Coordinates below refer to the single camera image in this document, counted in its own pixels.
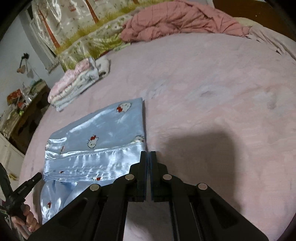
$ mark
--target bed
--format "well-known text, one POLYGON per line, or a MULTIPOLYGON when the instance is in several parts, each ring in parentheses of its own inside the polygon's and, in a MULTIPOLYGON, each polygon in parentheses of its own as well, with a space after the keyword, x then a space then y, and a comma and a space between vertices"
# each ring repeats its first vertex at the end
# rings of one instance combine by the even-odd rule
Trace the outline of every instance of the bed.
MULTIPOLYGON (((296 210, 296 66, 259 42, 223 34, 171 35, 108 58, 106 78, 62 112, 47 110, 20 182, 42 171, 51 133, 142 97, 147 149, 157 151, 169 173, 207 183, 277 240, 296 210)), ((41 186, 26 201, 39 218, 41 186)), ((129 205, 124 240, 172 240, 168 205, 129 205)))

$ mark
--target folded clothes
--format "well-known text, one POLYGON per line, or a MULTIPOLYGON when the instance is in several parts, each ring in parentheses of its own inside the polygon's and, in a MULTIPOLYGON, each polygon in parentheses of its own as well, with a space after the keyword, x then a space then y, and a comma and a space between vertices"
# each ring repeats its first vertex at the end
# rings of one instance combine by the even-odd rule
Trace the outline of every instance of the folded clothes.
POLYGON ((98 80, 106 77, 109 73, 109 60, 106 56, 102 56, 96 61, 90 58, 90 68, 78 75, 76 80, 72 82, 63 92, 53 98, 51 104, 55 106, 57 111, 63 110, 82 92, 96 83, 98 80))
POLYGON ((65 72, 64 76, 54 84, 48 95, 48 103, 51 103, 52 99, 62 92, 69 84, 71 84, 77 76, 90 67, 89 58, 80 61, 75 69, 69 69, 65 72))
POLYGON ((141 10, 121 32, 126 42, 149 41, 175 33, 224 33, 244 37, 249 27, 208 5, 184 0, 163 2, 141 10))

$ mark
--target metal pivot pin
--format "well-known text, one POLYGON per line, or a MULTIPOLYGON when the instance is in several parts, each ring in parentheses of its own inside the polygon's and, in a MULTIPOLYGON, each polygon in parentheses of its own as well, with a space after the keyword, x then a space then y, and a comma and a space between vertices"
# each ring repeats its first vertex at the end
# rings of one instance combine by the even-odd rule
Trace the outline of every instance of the metal pivot pin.
POLYGON ((135 178, 135 176, 133 174, 127 174, 125 176, 126 180, 133 180, 135 178))
POLYGON ((200 190, 206 190, 206 189, 207 189, 207 184, 205 184, 205 183, 200 183, 200 184, 198 184, 198 188, 199 188, 200 190))
POLYGON ((91 186, 89 187, 90 190, 92 191, 96 191, 100 188, 100 186, 98 184, 91 184, 91 186))
POLYGON ((164 175, 163 175, 163 179, 164 179, 164 180, 167 180, 167 181, 168 181, 168 180, 171 180, 171 179, 172 179, 172 175, 170 175, 170 174, 164 174, 164 175))

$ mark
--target cartoon cat face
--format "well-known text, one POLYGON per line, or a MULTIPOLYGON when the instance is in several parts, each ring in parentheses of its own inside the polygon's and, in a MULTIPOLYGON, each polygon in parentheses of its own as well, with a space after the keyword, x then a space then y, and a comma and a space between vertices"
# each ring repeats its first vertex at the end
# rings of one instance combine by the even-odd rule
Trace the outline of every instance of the cartoon cat face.
POLYGON ((47 142, 45 146, 45 150, 48 150, 48 148, 50 148, 51 146, 52 146, 51 143, 47 142))
POLYGON ((93 177, 92 181, 100 181, 101 179, 103 179, 102 177, 93 177))
POLYGON ((142 136, 136 136, 133 142, 145 142, 145 138, 142 136))
POLYGON ((96 137, 96 135, 93 135, 87 143, 88 147, 94 148, 96 146, 97 141, 98 141, 98 137, 96 137))
POLYGON ((116 111, 127 112, 130 107, 131 107, 131 103, 122 103, 117 107, 116 111))

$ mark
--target stack of folded clothes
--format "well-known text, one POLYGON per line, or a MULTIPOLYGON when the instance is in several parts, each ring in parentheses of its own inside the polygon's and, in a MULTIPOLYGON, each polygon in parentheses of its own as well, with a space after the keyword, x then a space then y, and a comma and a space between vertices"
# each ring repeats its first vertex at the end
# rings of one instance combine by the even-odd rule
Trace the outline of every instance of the stack of folded clothes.
POLYGON ((109 73, 109 60, 102 56, 97 60, 92 57, 80 61, 75 69, 67 70, 55 83, 48 95, 48 102, 57 111, 63 110, 82 92, 109 73))

